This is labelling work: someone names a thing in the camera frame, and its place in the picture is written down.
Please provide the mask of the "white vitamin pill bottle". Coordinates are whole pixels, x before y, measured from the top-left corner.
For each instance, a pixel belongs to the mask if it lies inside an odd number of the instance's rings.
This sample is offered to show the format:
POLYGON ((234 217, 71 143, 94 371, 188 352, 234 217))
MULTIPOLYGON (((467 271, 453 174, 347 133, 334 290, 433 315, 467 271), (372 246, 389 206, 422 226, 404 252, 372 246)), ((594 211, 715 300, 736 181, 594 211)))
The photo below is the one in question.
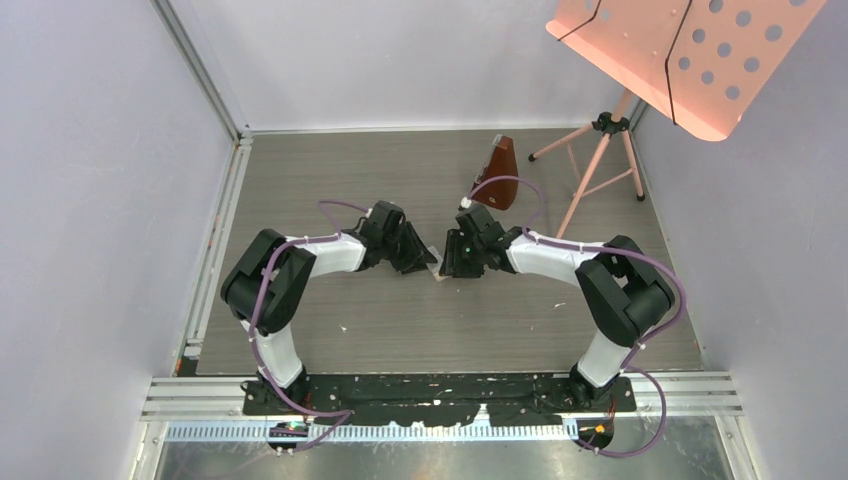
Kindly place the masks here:
POLYGON ((444 276, 444 275, 442 275, 442 274, 440 273, 440 269, 439 269, 439 268, 433 268, 433 269, 431 270, 431 273, 433 274, 433 277, 434 277, 434 279, 435 279, 437 282, 442 282, 442 281, 444 281, 444 280, 449 279, 449 276, 444 276))

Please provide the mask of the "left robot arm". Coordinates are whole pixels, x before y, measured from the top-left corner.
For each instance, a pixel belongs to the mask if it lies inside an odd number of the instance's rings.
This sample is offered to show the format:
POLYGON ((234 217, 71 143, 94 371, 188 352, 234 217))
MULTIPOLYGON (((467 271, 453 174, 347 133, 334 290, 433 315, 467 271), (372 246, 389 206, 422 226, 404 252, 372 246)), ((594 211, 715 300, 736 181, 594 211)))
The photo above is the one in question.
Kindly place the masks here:
POLYGON ((222 300, 247 332, 268 400, 284 414, 298 412, 307 398, 307 370, 296 352, 292 321, 311 279, 362 272, 383 261, 400 274, 440 262, 401 207, 380 200, 358 211, 354 227, 335 223, 326 236, 261 230, 221 287, 222 300))

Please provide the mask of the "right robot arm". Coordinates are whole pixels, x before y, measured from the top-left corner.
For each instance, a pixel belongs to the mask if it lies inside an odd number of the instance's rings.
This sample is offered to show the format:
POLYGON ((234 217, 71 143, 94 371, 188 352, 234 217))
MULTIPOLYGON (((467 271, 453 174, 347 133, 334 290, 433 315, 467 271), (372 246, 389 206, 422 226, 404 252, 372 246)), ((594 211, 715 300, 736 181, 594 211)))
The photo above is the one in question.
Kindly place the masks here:
POLYGON ((538 275, 579 288, 596 332, 572 367, 567 387, 574 403, 596 410, 645 341, 663 330, 669 311, 684 313, 684 291, 673 272, 646 256, 629 237, 580 243, 526 227, 506 230, 482 204, 469 204, 446 235, 443 277, 479 278, 487 269, 538 275))

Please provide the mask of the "clear weekly pill organizer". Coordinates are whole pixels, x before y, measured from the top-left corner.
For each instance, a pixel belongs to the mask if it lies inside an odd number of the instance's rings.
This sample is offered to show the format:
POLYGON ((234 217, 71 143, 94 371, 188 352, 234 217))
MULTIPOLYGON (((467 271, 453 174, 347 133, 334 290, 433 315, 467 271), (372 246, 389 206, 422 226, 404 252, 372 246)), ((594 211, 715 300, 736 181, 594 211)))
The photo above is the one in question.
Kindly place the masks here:
POLYGON ((439 268, 441 266, 441 264, 443 263, 443 257, 440 255, 438 249, 435 246, 430 245, 430 246, 427 247, 427 250, 436 259, 434 267, 439 268))

